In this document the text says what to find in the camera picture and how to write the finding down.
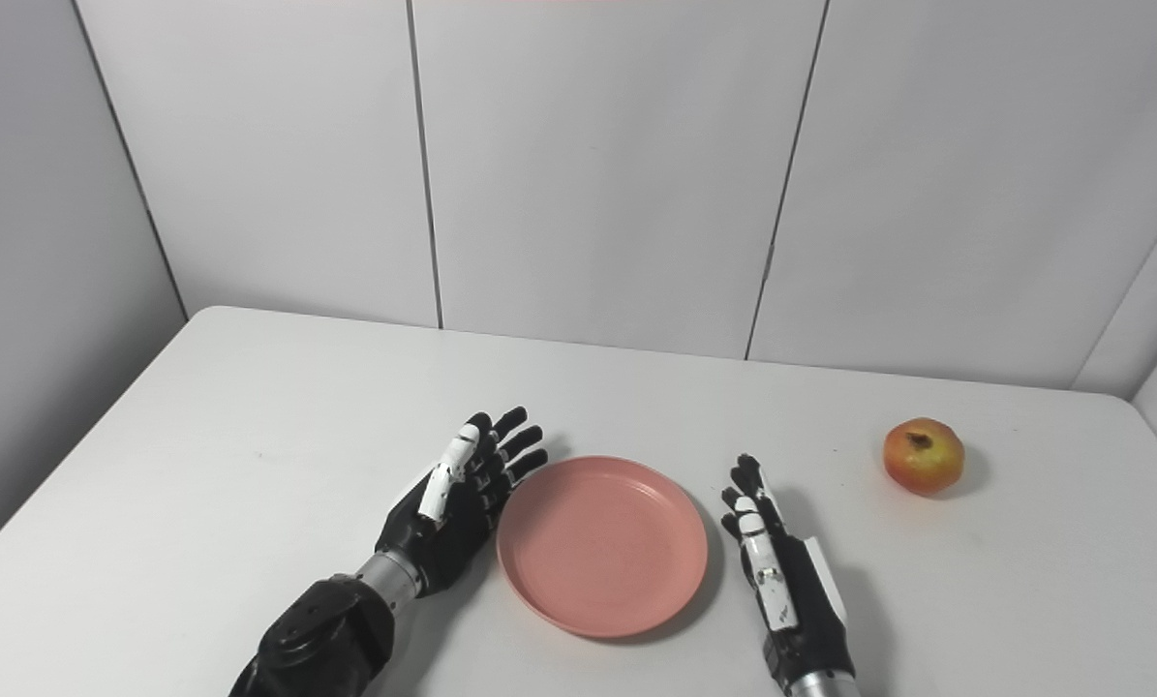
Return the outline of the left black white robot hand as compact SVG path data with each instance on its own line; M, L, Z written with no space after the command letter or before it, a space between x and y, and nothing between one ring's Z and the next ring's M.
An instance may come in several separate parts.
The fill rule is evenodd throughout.
M418 597L450 590L491 540L508 500L548 462L526 408L476 413L386 513L375 555L406 567Z

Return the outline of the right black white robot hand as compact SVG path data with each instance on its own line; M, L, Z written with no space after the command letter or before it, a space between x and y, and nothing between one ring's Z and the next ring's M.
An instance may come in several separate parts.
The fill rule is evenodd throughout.
M847 612L820 543L786 528L758 458L738 455L730 480L721 524L738 544L767 626L762 653L772 680L784 696L858 696Z

